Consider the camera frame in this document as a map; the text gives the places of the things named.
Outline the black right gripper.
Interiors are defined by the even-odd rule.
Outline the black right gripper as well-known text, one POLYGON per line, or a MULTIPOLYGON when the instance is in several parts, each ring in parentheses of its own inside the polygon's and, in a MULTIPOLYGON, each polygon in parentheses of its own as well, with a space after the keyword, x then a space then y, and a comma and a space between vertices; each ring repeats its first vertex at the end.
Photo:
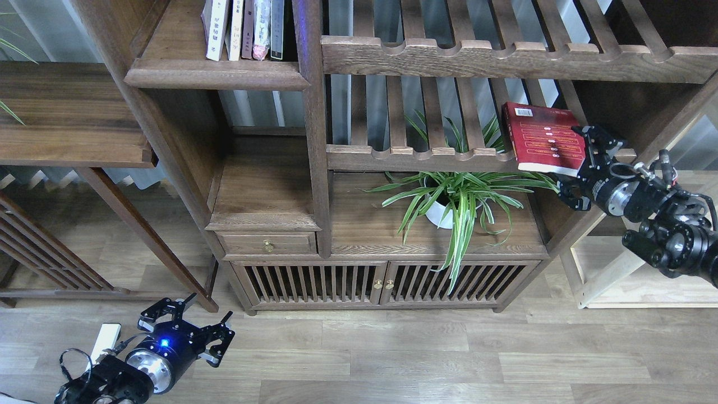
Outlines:
POLYGON ((638 172, 630 164, 616 163, 615 155, 625 140, 602 126, 572 126, 584 138, 581 177, 556 176, 558 197, 573 210, 590 210, 591 200, 613 217, 625 214, 625 208, 639 185, 638 172))

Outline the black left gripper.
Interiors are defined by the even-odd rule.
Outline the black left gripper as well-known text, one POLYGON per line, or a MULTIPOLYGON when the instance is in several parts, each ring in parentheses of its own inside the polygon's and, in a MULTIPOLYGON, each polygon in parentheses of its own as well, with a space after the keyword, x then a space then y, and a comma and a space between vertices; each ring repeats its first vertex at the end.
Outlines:
POLYGON ((202 328, 183 320, 184 311, 195 300, 195 292, 184 300, 172 301, 165 297, 140 314, 137 328, 151 335, 126 356, 126 363, 149 376, 154 394, 168 392, 197 359, 218 368, 235 336, 228 326, 232 311, 218 324, 202 328), (172 317, 157 325, 157 320, 164 315, 172 317))

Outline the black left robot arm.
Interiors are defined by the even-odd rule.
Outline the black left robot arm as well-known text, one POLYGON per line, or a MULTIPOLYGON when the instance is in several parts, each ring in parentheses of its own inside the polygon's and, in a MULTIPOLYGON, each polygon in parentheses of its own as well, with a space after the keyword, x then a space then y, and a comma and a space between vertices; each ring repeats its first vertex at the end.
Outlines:
POLYGON ((184 301, 169 297, 155 302, 139 317, 138 329, 145 335, 125 360, 118 358, 132 338, 105 350, 95 365, 78 378, 68 379, 59 389, 56 403, 144 403, 154 394, 170 391, 186 370, 200 358, 217 368, 235 332, 227 325, 233 312, 215 325, 196 327, 182 315, 193 304, 193 292, 184 301))

